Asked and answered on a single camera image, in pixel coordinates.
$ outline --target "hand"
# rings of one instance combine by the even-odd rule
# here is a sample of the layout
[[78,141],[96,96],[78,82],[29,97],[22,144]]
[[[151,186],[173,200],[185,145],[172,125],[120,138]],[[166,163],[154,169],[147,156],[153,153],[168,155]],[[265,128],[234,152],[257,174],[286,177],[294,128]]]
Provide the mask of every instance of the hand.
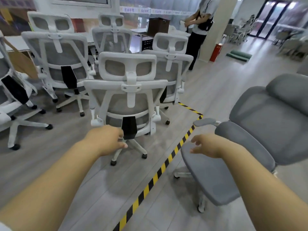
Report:
[[184,26],[185,26],[185,27],[189,27],[190,25],[191,25],[191,24],[190,24],[190,21],[187,21],[187,22],[184,23]]
[[94,152],[98,157],[110,155],[118,149],[128,147],[126,143],[118,141],[122,137],[123,131],[120,128],[106,125],[90,130],[79,142],[79,147],[84,148],[86,152]]
[[211,158],[221,158],[222,154],[230,147],[241,147],[237,143],[231,142],[215,134],[196,135],[191,140],[198,147],[190,150],[190,153],[203,154]]

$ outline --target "white shirt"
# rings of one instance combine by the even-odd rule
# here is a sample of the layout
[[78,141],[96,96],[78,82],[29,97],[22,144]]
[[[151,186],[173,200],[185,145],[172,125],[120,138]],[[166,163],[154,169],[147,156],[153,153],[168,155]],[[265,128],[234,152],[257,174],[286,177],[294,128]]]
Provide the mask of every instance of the white shirt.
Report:
[[0,222],[0,231],[12,231],[12,230]]
[[[216,13],[216,10],[218,8],[219,1],[220,0],[201,0],[200,5],[199,5],[199,10],[200,10],[201,16],[205,15],[205,14],[210,14],[211,15],[210,19],[213,18],[213,16]],[[192,31],[196,34],[199,34],[199,35],[207,35],[208,34],[207,31],[203,31],[203,30],[199,29],[197,24],[195,24]]]

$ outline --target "brown box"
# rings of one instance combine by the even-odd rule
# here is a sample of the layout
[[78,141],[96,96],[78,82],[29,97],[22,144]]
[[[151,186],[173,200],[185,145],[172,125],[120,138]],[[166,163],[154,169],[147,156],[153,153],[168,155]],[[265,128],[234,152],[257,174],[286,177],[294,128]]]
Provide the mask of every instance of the brown box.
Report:
[[154,37],[157,32],[168,33],[170,20],[150,18],[147,35]]

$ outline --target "person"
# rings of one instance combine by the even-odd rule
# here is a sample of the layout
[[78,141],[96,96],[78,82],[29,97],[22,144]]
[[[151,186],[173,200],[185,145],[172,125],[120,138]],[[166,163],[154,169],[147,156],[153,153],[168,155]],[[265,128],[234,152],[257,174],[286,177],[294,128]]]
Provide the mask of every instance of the person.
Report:
[[[90,130],[0,210],[0,231],[57,231],[94,162],[127,147],[118,141],[122,136],[122,130],[108,125]],[[224,160],[257,231],[307,230],[308,205],[244,147],[215,134],[197,135],[191,141],[197,145],[192,154]]]
[[193,70],[199,49],[203,44],[208,31],[213,24],[213,16],[220,0],[201,0],[196,13],[185,19],[185,27],[195,25],[188,38],[186,54],[193,56],[193,61],[188,70]]

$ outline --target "glass door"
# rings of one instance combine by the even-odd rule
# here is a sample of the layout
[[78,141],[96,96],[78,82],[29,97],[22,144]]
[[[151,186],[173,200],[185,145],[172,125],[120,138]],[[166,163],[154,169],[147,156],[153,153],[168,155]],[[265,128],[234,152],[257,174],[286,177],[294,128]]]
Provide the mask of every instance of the glass door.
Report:
[[266,0],[257,16],[250,36],[267,39],[289,4],[289,2],[282,0]]

